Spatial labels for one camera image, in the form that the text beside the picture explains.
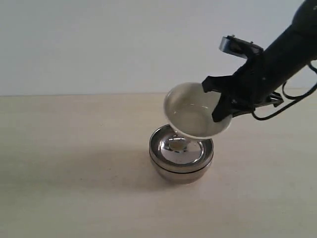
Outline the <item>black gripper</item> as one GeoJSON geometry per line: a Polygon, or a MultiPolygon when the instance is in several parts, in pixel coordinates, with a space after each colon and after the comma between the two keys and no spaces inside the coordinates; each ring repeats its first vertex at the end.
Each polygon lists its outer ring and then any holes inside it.
{"type": "Polygon", "coordinates": [[[219,101],[212,112],[214,122],[221,122],[226,118],[251,114],[256,108],[273,105],[280,106],[284,100],[280,93],[271,92],[262,100],[260,95],[261,82],[266,81],[263,76],[264,57],[262,53],[249,57],[245,64],[241,66],[233,75],[207,76],[202,82],[205,93],[215,91],[220,93],[219,101]],[[230,85],[234,76],[238,79],[236,95],[232,98],[225,93],[230,91],[230,85]]]}

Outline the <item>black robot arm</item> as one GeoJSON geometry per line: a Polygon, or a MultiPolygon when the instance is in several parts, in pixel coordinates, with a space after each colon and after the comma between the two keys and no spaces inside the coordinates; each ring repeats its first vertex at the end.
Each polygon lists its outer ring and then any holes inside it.
{"type": "Polygon", "coordinates": [[[219,49],[236,57],[246,59],[232,75],[208,76],[202,82],[204,92],[218,92],[212,119],[215,122],[227,116],[237,117],[254,114],[256,108],[273,105],[278,107],[284,98],[291,103],[262,120],[270,119],[316,91],[300,96],[276,92],[305,66],[312,71],[312,61],[317,59],[317,2],[305,0],[297,9],[291,24],[266,49],[234,36],[222,38],[219,49]]]}

